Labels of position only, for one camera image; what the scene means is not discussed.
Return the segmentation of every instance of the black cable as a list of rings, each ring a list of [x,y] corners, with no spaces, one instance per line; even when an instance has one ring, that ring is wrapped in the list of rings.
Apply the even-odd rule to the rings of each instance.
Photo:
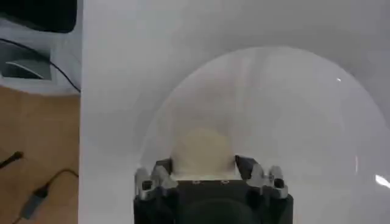
[[[20,48],[23,48],[25,50],[28,50],[28,51],[34,53],[36,56],[40,57],[42,60],[44,60],[47,63],[49,63],[51,66],[55,67],[56,70],[58,70],[67,79],[67,81],[73,86],[73,88],[75,90],[77,90],[77,92],[81,93],[80,89],[71,81],[71,79],[65,74],[65,72],[62,71],[62,69],[60,69],[56,64],[54,64],[52,61],[50,61],[49,58],[47,58],[43,54],[39,53],[37,50],[32,49],[31,47],[27,47],[26,45],[23,45],[21,43],[14,42],[12,40],[7,40],[7,39],[4,39],[4,38],[0,38],[0,40],[3,41],[3,42],[6,42],[8,44],[13,44],[15,46],[18,46]]]
[[[15,219],[15,221],[12,222],[12,224],[17,224],[18,222],[20,222],[21,219],[22,217],[18,217],[17,219]]]
[[[76,178],[79,177],[79,175],[71,169],[62,169],[62,170],[58,171],[56,174],[54,174],[54,176],[52,178],[50,178],[50,180],[48,182],[46,182],[45,185],[50,186],[63,173],[70,173],[71,175],[75,176]]]
[[[0,162],[0,169],[5,168],[9,164],[23,158],[23,152],[15,152],[12,156],[10,156],[8,159],[4,160],[3,162]]]
[[[63,173],[70,173],[71,175],[75,176],[76,178],[79,177],[79,174],[77,174],[75,171],[73,171],[71,169],[62,169],[62,170],[58,171],[42,187],[39,187],[38,189],[33,191],[32,195],[30,196],[28,201],[25,202],[22,209],[20,210],[19,218],[13,224],[16,224],[21,219],[26,219],[26,220],[31,219],[31,217],[35,214],[35,211],[37,210],[37,208],[43,203],[43,201],[46,199],[46,197],[48,197],[49,188],[50,188],[51,184]]]

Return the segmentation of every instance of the table surface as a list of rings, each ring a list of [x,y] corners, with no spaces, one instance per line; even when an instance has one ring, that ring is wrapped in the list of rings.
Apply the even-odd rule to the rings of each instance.
[[[295,1],[85,0],[80,224],[133,222],[133,171],[147,126],[171,90],[212,58],[288,45],[385,83],[386,60],[370,61],[390,55],[381,0],[368,8],[360,0]]]

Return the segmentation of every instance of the cream-colored ball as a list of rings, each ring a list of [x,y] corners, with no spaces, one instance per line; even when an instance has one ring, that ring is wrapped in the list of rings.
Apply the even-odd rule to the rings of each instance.
[[[235,171],[229,140],[218,132],[197,128],[179,138],[172,152],[173,175],[224,176]]]

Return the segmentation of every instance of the white backdrop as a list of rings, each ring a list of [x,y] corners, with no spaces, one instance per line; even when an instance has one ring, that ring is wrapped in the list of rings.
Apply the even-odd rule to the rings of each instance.
[[[80,224],[132,220],[132,173],[155,111],[224,53],[288,45],[337,62],[390,121],[387,0],[85,0]]]

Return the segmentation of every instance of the clear plastic dome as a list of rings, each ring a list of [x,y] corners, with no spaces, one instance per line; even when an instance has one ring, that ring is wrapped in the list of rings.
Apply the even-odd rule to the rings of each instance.
[[[390,220],[389,189],[374,178],[389,174],[390,132],[364,88],[324,58],[263,47],[207,63],[157,111],[140,165],[151,171],[183,136],[204,130],[234,154],[282,168],[295,223]]]

